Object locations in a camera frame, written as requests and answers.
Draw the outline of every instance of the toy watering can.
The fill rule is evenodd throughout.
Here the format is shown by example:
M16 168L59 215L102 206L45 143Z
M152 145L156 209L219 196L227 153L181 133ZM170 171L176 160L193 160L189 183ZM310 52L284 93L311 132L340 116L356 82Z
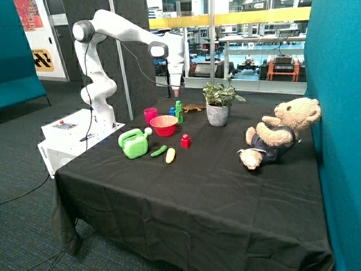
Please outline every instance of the toy watering can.
M118 144L129 159L134 159L147 153L147 138L151 134L152 129L149 127L145 128L144 134L140 129L133 129L121 134Z

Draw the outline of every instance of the glass wall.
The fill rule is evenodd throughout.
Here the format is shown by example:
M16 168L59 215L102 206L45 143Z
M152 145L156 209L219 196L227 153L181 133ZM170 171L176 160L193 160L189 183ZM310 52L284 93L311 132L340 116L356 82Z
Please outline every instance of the glass wall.
M303 50L312 0L148 0L151 31L186 40L185 83L232 78L237 89L303 94ZM164 61L155 61L165 80Z

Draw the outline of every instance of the teddy bear ear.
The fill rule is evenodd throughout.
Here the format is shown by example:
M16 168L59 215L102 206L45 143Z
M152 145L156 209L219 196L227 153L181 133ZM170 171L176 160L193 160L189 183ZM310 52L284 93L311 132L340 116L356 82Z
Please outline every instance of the teddy bear ear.
M307 117L307 121L310 123L315 123L321 118L321 110L315 110L311 116Z

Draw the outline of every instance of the red bowl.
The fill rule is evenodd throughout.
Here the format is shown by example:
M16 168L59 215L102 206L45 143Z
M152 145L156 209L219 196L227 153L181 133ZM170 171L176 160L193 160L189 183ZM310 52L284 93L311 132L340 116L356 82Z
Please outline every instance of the red bowl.
M154 119L151 119L151 126L160 137L168 137L172 135L177 123L178 118L170 115L157 116Z

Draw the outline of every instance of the teddy bear paw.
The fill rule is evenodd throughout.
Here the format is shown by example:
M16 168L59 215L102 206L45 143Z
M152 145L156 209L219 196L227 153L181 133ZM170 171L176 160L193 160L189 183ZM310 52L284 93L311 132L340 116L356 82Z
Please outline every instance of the teddy bear paw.
M240 153L240 159L250 170L255 170L262 162L262 155L256 150L244 150Z
M246 143L251 145L252 137L256 133L256 130L253 127L249 127L246 132Z

